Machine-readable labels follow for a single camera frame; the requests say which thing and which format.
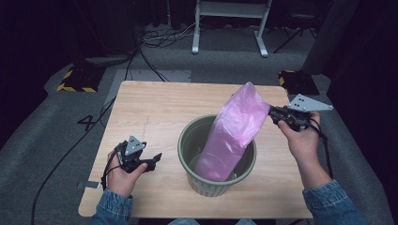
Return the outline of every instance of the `person's right hand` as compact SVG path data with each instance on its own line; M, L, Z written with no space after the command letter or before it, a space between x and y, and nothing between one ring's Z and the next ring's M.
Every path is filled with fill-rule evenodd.
M320 123L320 115L318 112L311 112L311 118ZM311 121L311 124L317 128L317 124ZM299 163L317 162L317 146L319 143L319 135L311 127L307 127L301 132L291 129L283 120L278 122L284 136L286 136L290 152Z

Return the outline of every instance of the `white stand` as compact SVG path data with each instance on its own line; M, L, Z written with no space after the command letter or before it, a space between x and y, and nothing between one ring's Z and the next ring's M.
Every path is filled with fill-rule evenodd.
M195 12L195 32L193 34L192 53L199 53L199 23L200 16L224 16L224 17L243 17L243 18L261 18L260 30L254 31L258 48L263 57L268 56L266 46L262 39L264 26L266 25L269 9L272 0L267 0L265 4L243 4L243 3L225 3L225 2L206 2L196 1Z

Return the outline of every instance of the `sleeve cuff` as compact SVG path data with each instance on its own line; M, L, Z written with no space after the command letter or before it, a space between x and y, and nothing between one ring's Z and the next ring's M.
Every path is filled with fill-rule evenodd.
M131 196L125 198L106 188L99 200L98 207L111 214L129 218L132 211L132 204L133 199Z
M334 205L348 198L345 191L336 180L332 180L330 183L321 187L304 189L302 194L310 210Z

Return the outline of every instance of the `hand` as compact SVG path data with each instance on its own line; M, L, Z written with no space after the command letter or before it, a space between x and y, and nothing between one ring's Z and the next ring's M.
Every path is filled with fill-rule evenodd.
M311 112L311 118L319 124L320 116L318 112ZM310 123L317 127L318 125L314 121ZM318 159L318 133L311 127L296 132L282 120L278 122L278 126L286 136L290 152L298 163L304 188L317 188L329 183L331 178L322 168Z
M320 116L318 112L311 112L311 118L320 123ZM317 124L311 121L310 123L317 128ZM297 162L318 161L317 146L319 143L319 135L311 127L306 128L301 132L296 132L291 129L283 120L278 122L284 136L286 136L290 152Z
M117 155L115 155L111 161L111 164L109 165L109 169L111 170L112 168L117 166L120 166L120 162L117 158ZM108 189L110 189L113 193L128 198L131 195L132 190L134 189L135 182L137 182L141 174L144 173L146 167L147 164L143 163L132 173L127 173L123 171L123 169L121 169L120 167L109 171Z

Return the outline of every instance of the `person's left hand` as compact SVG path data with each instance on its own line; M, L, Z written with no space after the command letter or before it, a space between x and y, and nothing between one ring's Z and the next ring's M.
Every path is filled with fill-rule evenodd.
M120 166L120 162L117 159L117 155L115 155L111 161L111 164L109 165L109 169L111 170L112 168L117 166ZM143 163L132 173L127 173L123 171L123 169L121 169L120 167L109 171L107 177L108 189L110 189L113 193L128 198L131 195L132 190L134 189L135 182L137 182L141 174L144 173L146 167L147 164Z

